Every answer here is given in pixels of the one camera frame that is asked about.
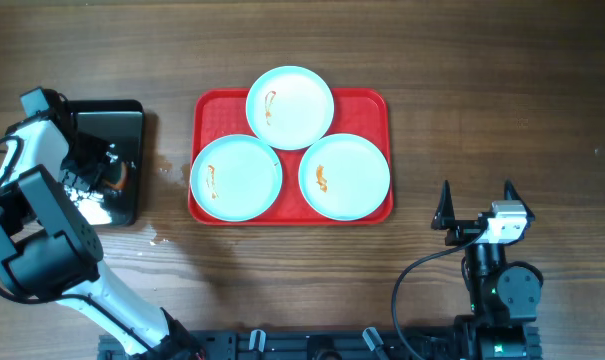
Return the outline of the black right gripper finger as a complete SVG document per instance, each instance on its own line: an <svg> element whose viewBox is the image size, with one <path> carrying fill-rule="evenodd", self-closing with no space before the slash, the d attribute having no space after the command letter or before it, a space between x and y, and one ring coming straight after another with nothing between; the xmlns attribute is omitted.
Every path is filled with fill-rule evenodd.
<svg viewBox="0 0 605 360"><path fill-rule="evenodd" d="M520 197L520 195L515 189L515 186L509 179L507 179L504 183L504 199L511 201L519 201L526 212L526 218L528 220L535 219L535 214L531 211L526 202Z"/></svg>
<svg viewBox="0 0 605 360"><path fill-rule="evenodd" d="M451 197L450 184L443 182L440 200L431 222L432 230L447 230L455 225L455 212Z"/></svg>

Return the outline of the orange green sponge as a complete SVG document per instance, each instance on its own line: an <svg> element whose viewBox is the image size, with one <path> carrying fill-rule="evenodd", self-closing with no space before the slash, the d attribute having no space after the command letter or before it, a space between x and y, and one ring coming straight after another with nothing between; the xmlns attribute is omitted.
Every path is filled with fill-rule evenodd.
<svg viewBox="0 0 605 360"><path fill-rule="evenodd" d="M121 191L126 186L128 167L124 162L112 164L103 176L103 184L115 191Z"/></svg>

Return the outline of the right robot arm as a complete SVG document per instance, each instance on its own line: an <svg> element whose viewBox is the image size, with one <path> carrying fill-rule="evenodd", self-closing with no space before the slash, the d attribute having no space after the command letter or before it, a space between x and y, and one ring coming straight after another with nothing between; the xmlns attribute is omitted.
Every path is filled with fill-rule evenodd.
<svg viewBox="0 0 605 360"><path fill-rule="evenodd" d="M506 248L524 239L535 220L511 181L504 198L475 220L455 217L450 185L444 183L431 228L445 230L445 244L465 252L463 280L471 313L454 319L453 359L534 360L542 357L537 319L544 278L536 267L506 260Z"/></svg>

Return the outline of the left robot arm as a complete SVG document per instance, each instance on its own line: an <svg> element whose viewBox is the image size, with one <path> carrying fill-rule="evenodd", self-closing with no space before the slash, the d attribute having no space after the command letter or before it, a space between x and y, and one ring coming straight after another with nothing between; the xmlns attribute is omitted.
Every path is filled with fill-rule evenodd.
<svg viewBox="0 0 605 360"><path fill-rule="evenodd" d="M131 162L113 142L80 130L78 102L42 87L20 100L25 119L0 139L0 297L74 309L128 359L205 358L178 320L109 268L98 234L68 196L123 191Z"/></svg>

